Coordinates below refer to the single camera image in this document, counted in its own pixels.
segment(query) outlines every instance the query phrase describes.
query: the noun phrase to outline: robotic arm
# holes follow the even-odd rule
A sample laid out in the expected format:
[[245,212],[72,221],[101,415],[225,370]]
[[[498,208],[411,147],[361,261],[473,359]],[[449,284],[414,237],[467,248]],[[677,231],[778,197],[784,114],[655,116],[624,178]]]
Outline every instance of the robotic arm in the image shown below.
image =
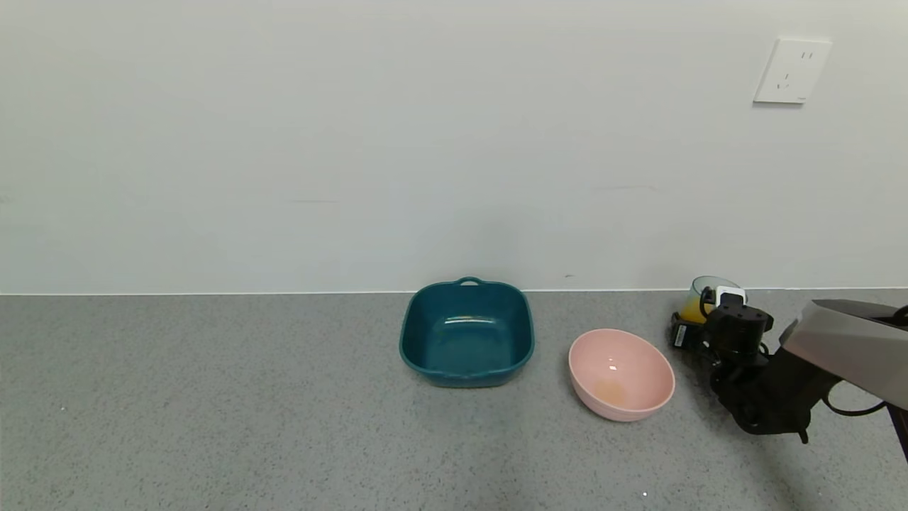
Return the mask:
[[[797,433],[806,444],[810,411],[817,401],[849,416],[887,406],[908,458],[908,306],[814,300],[770,354],[761,338],[772,328],[773,318],[747,306],[743,291],[714,293],[707,288],[701,300],[705,313],[704,302],[714,308],[704,314],[703,324],[672,316],[673,345],[709,361],[712,390],[747,433]],[[883,402],[861,412],[838,410],[828,395],[842,380]]]

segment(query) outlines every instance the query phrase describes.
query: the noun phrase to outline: speckled countertop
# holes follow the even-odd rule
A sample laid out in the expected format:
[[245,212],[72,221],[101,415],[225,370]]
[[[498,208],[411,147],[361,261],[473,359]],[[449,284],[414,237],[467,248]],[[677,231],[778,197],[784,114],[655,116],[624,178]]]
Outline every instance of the speckled countertop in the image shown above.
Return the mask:
[[[399,359],[409,296],[0,297],[4,511],[52,509],[905,509],[889,417],[749,436],[665,340],[683,295],[529,295],[537,351],[505,386],[427,385]],[[753,292],[892,305],[908,291]],[[575,398],[567,350],[629,330],[677,390],[633,424]],[[837,388],[839,406],[869,406]]]

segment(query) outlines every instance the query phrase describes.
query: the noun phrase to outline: cup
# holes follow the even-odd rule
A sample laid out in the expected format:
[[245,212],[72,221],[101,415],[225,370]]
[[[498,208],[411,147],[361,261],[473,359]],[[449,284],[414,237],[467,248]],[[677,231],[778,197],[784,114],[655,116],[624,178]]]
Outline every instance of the cup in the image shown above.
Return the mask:
[[[690,290],[687,291],[684,305],[681,307],[681,310],[678,311],[678,315],[681,316],[681,319],[690,321],[691,323],[705,323],[706,317],[700,312],[700,296],[703,294],[705,288],[710,287],[715,291],[719,286],[741,287],[721,276],[704,275],[695,278],[694,281],[690,283]],[[713,306],[710,304],[703,304],[703,308],[706,310],[707,314],[709,314],[709,311],[713,310]]]

